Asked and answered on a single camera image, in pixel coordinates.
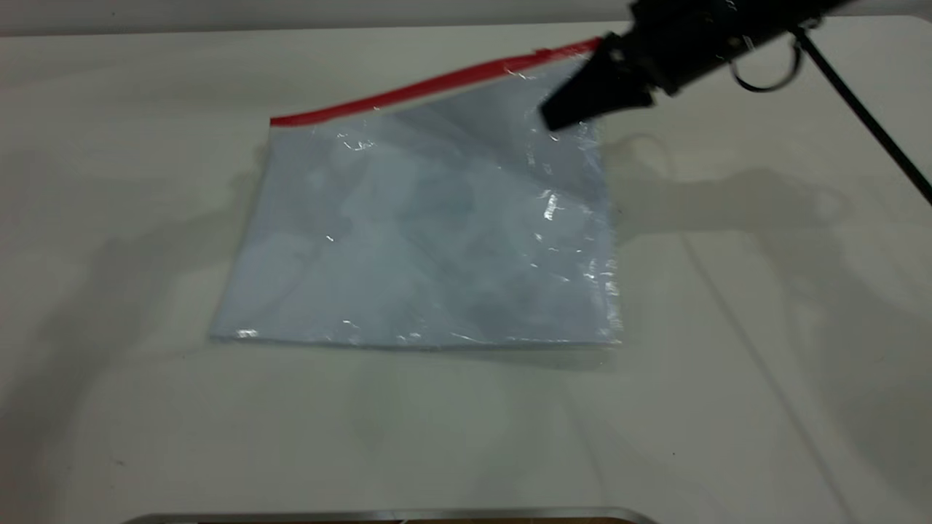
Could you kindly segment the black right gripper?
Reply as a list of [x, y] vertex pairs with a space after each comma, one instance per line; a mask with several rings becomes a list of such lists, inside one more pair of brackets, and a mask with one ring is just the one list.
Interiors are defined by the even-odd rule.
[[591, 57], [542, 104], [559, 132], [596, 117], [655, 106], [650, 88], [669, 95], [737, 56], [735, 1], [636, 1], [633, 26], [607, 33]]

